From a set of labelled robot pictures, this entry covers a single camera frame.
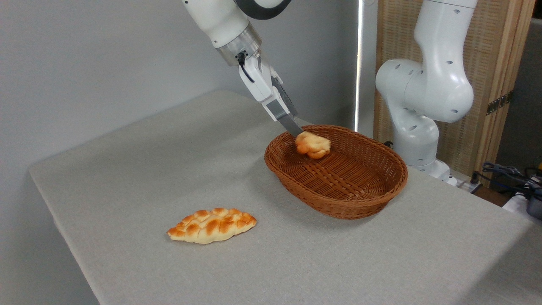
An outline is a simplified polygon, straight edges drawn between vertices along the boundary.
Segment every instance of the brown woven basket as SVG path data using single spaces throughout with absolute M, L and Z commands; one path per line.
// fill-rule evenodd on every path
M 347 128 L 304 126 L 331 141 L 331 153 L 312 160 L 299 155 L 285 132 L 265 152 L 267 167 L 290 193 L 320 213 L 358 219 L 380 212 L 407 183 L 407 166 L 393 150 Z

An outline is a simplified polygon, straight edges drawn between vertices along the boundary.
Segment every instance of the cable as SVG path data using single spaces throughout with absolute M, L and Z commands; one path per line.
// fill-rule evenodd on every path
M 523 174 L 521 174 L 521 172 L 515 167 L 502 166 L 496 163 L 485 162 L 482 165 L 482 171 L 484 173 L 498 173 L 512 180 L 516 180 L 522 184 L 529 184 L 531 186 L 534 186 L 534 185 L 542 186 L 540 182 L 535 181 L 527 176 L 523 176 Z
M 244 75 L 250 80 L 250 82 L 255 82 L 250 75 L 248 75 L 247 70 L 244 68 L 244 59 L 247 57 L 247 55 L 244 52 L 239 52 L 235 58 L 237 58 L 237 62 L 239 62 L 239 65 L 241 66 L 241 69 L 243 70 Z
M 489 177 L 486 177 L 484 175 L 482 175 L 479 171 L 475 171 L 474 172 L 478 177 L 481 177 L 481 178 L 484 178 L 486 180 L 489 181 L 489 183 L 493 183 L 497 186 L 500 186 L 500 187 L 503 187 L 503 188 L 506 188 L 506 189 L 509 189 L 511 191 L 514 191 L 516 193 L 521 193 L 524 195 L 525 198 L 527 199 L 530 199 L 531 197 L 535 197 L 536 199 L 538 200 L 542 200 L 542 196 L 540 196 L 539 194 L 537 194 L 536 190 L 537 188 L 536 187 L 533 187 L 532 185 L 530 184 L 525 184 L 525 186 L 523 188 L 519 188 L 519 187 L 513 187 L 513 186 L 508 186 L 508 185 L 504 185 L 502 183 L 499 183 L 497 181 L 495 181 L 494 179 L 491 179 Z

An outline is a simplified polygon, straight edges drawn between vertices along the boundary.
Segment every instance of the black ring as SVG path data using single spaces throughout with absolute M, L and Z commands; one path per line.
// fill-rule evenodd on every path
M 284 0 L 279 5 L 274 8 L 264 8 L 256 3 L 254 0 L 234 0 L 237 3 L 237 6 L 247 14 L 250 18 L 258 20 L 268 20 L 278 16 L 286 6 L 290 3 L 291 0 Z

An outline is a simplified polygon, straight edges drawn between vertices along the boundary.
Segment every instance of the bread on table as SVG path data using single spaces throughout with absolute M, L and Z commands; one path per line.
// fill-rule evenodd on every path
M 233 235 L 247 232 L 256 225 L 256 218 L 237 209 L 215 208 L 188 215 L 167 234 L 172 240 L 208 244 L 227 240 Z

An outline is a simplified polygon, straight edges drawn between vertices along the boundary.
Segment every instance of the hinge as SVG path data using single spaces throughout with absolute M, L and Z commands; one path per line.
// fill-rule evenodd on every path
M 499 108 L 503 108 L 506 104 L 512 101 L 513 96 L 514 96 L 514 90 L 511 90 L 510 92 L 506 93 L 502 97 L 489 103 L 487 105 L 486 115 L 490 115 L 491 113 L 497 111 Z

